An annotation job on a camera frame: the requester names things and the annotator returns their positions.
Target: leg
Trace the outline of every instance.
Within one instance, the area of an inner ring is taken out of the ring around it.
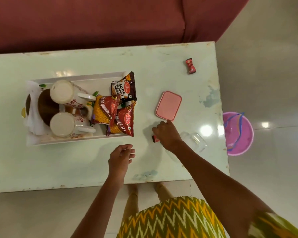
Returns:
[[[160,202],[164,202],[166,200],[173,198],[173,195],[161,182],[155,183],[154,189],[158,194]]]
[[[132,216],[139,212],[138,207],[138,188],[136,184],[128,185],[129,198],[124,210],[123,219],[124,222],[129,216]]]

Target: hand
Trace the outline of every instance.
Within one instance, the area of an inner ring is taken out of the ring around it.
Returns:
[[[131,159],[136,156],[134,154],[135,150],[131,148],[132,144],[119,145],[113,152],[111,152],[108,160],[108,179],[118,182],[121,186],[124,184],[128,165],[132,162]]]
[[[171,151],[177,146],[179,142],[182,142],[180,134],[170,120],[167,123],[161,122],[157,127],[152,128],[152,132],[160,140],[162,146]]]

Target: pink bucket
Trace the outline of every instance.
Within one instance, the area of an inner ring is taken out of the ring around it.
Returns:
[[[237,156],[245,153],[254,140],[254,130],[244,113],[223,113],[227,154]]]

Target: snack packet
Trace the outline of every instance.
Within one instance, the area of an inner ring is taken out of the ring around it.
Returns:
[[[133,137],[135,104],[136,102],[132,102],[131,105],[117,111],[114,125],[107,126],[107,136],[110,134],[125,133]]]
[[[91,117],[91,124],[102,123],[114,125],[120,96],[120,94],[112,96],[97,95],[93,115]]]
[[[135,74],[131,72],[119,81],[111,83],[111,95],[121,94],[121,103],[137,101]]]

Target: blue bucket handle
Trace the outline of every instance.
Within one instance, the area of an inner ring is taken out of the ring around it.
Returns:
[[[243,120],[244,112],[242,112],[242,113],[240,113],[240,114],[235,114],[235,115],[229,117],[228,120],[224,123],[224,128],[226,128],[227,125],[228,125],[228,122],[229,122],[232,118],[234,118],[235,116],[238,116],[238,115],[240,115],[240,118],[239,118],[239,120],[238,120],[238,129],[239,129],[239,133],[240,133],[240,135],[238,136],[238,138],[237,138],[237,140],[235,141],[235,143],[233,144],[233,146],[232,146],[231,148],[228,148],[227,151],[232,151],[232,150],[235,148],[237,142],[240,140],[240,138],[241,138],[241,136],[242,136],[242,120]]]

